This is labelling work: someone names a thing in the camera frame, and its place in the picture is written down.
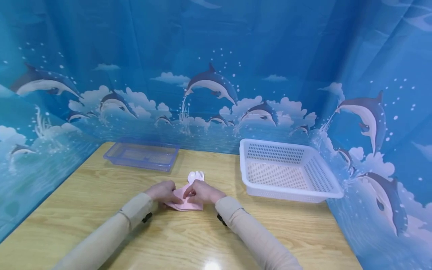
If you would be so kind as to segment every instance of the wooden table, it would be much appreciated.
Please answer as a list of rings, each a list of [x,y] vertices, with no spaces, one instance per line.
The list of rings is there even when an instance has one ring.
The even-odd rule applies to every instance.
[[[2,244],[0,269],[51,269],[138,192],[162,180],[178,187],[190,171],[236,197],[299,260],[304,269],[361,269],[326,203],[251,197],[241,181],[239,156],[180,150],[170,173],[112,165],[105,143]],[[204,211],[159,210],[133,232],[101,269],[257,269],[241,240]]]

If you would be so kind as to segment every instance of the plastic fork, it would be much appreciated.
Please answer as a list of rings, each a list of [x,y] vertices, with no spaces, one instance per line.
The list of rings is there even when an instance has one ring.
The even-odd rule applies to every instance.
[[[203,171],[196,171],[195,174],[198,180],[204,181],[205,173]]]

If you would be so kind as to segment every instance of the blue curtain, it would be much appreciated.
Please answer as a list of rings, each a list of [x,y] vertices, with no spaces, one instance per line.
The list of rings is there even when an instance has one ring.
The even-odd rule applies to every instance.
[[[432,267],[430,2],[5,0],[0,33],[0,239],[104,141],[255,138],[320,151],[364,269]]]

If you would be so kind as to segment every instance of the person's left hand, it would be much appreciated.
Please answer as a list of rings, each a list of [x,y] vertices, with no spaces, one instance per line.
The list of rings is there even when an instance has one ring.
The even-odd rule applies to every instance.
[[[172,192],[173,190],[175,190],[175,184],[173,181],[163,181],[151,186],[144,193],[149,195],[154,201],[162,203],[173,202],[175,204],[183,204],[182,199],[175,196]]]

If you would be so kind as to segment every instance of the blue plastic tray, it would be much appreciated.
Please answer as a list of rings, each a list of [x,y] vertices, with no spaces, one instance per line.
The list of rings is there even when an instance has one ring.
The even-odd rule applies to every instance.
[[[174,144],[122,139],[104,154],[104,159],[116,165],[169,172],[179,149]]]

